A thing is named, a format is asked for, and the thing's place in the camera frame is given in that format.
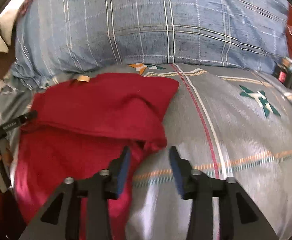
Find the orange stripe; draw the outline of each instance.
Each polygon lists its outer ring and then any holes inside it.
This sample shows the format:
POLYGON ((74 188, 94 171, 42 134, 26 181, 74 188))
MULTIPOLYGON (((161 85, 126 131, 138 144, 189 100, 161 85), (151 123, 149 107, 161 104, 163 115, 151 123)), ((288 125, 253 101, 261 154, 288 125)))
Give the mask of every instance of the orange stripe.
MULTIPOLYGON (((290 155, 292 154, 292 150, 289 150, 289 151, 283 151, 283 152, 280 152, 280 153, 276 153, 276 154, 272 154, 271 151, 266 151, 266 152, 263 152, 263 153, 259 153, 259 154, 256 154, 256 155, 252 155, 252 156, 248 156, 248 157, 245 157, 245 158, 242 158, 242 159, 237 159, 237 160, 234 160, 234 161, 228 161, 225 163, 225 166, 226 167, 230 167, 230 166, 236 166, 236 165, 241 165, 241 164, 244 164, 244 163, 248 163, 248 162, 253 162, 253 161, 257 161, 257 160, 262 160, 262 159, 265 159, 267 157, 274 157, 275 159, 278 159, 278 158, 281 158, 283 156, 286 156, 286 155, 290 155)), ((194 166, 195 169, 199 169, 199 170, 209 170, 209 169, 212 169, 213 168, 213 163, 210 163, 210 164, 202 164, 200 166, 194 166)), ((144 174, 141 174, 141 175, 136 175, 133 177, 133 180, 134 181, 139 181, 139 180, 143 180, 143 179, 148 179, 150 177, 155 177, 155 176, 160 176, 160 175, 172 175, 172 170, 171 169, 167 169, 167 170, 157 170, 157 171, 152 171, 152 172, 148 172, 148 173, 144 173, 144 174)))

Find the red label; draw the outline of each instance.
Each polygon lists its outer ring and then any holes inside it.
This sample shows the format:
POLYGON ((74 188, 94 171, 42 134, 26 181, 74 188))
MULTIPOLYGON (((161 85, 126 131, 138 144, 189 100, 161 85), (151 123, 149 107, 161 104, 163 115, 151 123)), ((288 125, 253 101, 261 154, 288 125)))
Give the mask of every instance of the red label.
POLYGON ((285 72, 280 72, 279 74, 279 77, 278 77, 278 80, 281 82, 281 83, 284 83, 284 81, 286 80, 286 77, 287 77, 287 74, 285 72))

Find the red shirt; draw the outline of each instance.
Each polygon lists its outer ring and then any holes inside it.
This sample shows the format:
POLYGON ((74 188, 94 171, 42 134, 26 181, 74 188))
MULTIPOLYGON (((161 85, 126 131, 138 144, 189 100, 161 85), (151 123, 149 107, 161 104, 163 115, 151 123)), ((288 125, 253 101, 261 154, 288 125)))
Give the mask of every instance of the red shirt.
POLYGON ((161 124, 179 83, 165 77, 107 73, 89 83, 69 81, 35 95, 38 117, 22 127, 15 191, 29 222, 66 177, 91 177, 132 151, 119 200, 109 201, 113 237, 123 238, 134 171, 149 154, 166 147, 161 124))

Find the screw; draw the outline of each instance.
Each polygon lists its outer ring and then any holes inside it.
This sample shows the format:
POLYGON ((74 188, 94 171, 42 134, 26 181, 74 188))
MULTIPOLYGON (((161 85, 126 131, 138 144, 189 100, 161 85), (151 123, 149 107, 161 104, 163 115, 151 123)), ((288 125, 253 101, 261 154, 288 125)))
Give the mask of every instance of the screw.
POLYGON ((235 179, 234 177, 227 177, 226 181, 227 181, 228 183, 231 183, 231 184, 237 182, 236 179, 235 179))
POLYGON ((74 178, 72 178, 72 177, 68 177, 68 178, 64 179, 65 184, 72 184, 73 182, 74 182, 74 178))
POLYGON ((101 171, 99 172, 99 174, 100 174, 101 176, 108 176, 108 175, 109 175, 109 170, 101 170, 101 171))
POLYGON ((190 172, 192 175, 200 175, 202 172, 198 169, 192 169, 190 172))

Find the red stripe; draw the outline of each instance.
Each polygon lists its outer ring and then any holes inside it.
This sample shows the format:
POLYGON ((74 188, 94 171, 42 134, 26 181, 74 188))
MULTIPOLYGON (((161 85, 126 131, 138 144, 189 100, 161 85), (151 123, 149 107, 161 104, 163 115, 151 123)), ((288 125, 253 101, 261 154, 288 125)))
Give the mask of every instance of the red stripe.
POLYGON ((189 85, 186 83, 183 75, 179 72, 179 70, 174 66, 174 64, 170 64, 173 69, 178 73, 178 75, 180 76, 180 79, 182 80, 182 82, 185 84, 185 86, 187 87, 187 90, 193 100, 193 103, 195 104, 196 106, 196 109, 197 109, 197 112, 199 114, 199 117, 200 117, 200 120, 202 122, 202 125, 204 127, 204 130, 205 130, 205 133, 206 133, 206 137, 207 137, 207 141, 209 143, 209 148, 210 148, 210 152, 211 152, 211 158, 212 158, 212 161, 214 163, 214 170, 215 170, 215 176, 217 179, 219 179, 219 172, 218 172, 218 165, 217 165, 217 161, 216 161, 216 155, 215 155, 215 152, 214 152, 214 147, 212 146, 212 142, 211 142, 211 138, 210 138, 210 135, 209 135, 209 131, 208 131, 208 128, 207 128, 207 125, 206 125, 206 122, 204 120, 204 117, 200 111, 200 108, 197 104, 197 101, 196 101, 196 98, 193 96, 193 92, 190 90, 190 87, 189 85))

